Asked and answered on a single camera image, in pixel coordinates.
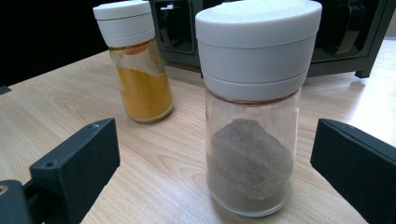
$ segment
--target clear glass jar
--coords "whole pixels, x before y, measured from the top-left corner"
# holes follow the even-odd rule
[[[206,89],[207,184],[245,217],[279,210],[291,193],[300,91],[265,101],[225,99]]]
[[[149,1],[121,1],[93,8],[113,63],[126,114],[138,123],[165,118],[174,97],[155,41]]]
[[[126,114],[139,123],[152,123],[166,117],[174,97],[155,39],[141,44],[109,48],[117,66],[120,94]]]

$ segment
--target spice jar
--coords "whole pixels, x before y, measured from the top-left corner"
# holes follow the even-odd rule
[[[249,0],[196,15],[207,185],[238,215],[270,215],[291,194],[300,89],[320,14],[314,1]]]
[[[165,118],[174,98],[155,41],[149,1],[124,1],[93,8],[113,63],[126,114],[139,123]]]

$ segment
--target table surface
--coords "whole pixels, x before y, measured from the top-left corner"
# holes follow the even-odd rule
[[[239,217],[209,196],[205,84],[166,67],[175,109],[137,124],[122,107],[108,52],[11,86],[0,95],[0,180],[30,179],[29,166],[85,125],[115,118],[120,167],[83,223],[365,223],[309,163],[319,118],[353,125],[396,147],[396,41],[385,40],[369,78],[310,77],[302,87],[293,193],[269,217]]]

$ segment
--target turmeric powder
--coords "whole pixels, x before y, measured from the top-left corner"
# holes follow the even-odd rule
[[[126,114],[140,123],[167,116],[173,95],[165,74],[149,75],[131,68],[118,68],[120,93]]]

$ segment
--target white lid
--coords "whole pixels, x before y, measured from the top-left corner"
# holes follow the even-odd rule
[[[321,4],[309,0],[223,3],[196,15],[196,35],[201,42],[223,47],[281,45],[314,35],[320,14]]]
[[[155,36],[149,1],[102,4],[93,8],[93,14],[109,47],[131,46]]]
[[[195,17],[206,86],[236,100],[267,100],[304,83],[320,24],[309,0],[244,0]]]

